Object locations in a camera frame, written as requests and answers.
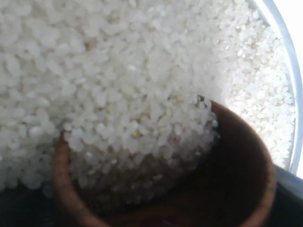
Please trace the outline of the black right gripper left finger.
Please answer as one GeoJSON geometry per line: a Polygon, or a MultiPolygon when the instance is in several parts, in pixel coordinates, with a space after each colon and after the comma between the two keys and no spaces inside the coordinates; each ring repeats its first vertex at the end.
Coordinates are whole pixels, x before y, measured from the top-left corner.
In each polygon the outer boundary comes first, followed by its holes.
{"type": "Polygon", "coordinates": [[[23,186],[0,192],[0,227],[57,227],[53,199],[23,186]]]}

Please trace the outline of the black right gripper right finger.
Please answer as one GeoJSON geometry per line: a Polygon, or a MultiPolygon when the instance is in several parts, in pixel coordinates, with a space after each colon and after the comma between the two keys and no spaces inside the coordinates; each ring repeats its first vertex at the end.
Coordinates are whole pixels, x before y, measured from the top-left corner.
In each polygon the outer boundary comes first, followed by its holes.
{"type": "Polygon", "coordinates": [[[269,227],[303,227],[303,180],[275,166],[276,197],[269,227]]]}

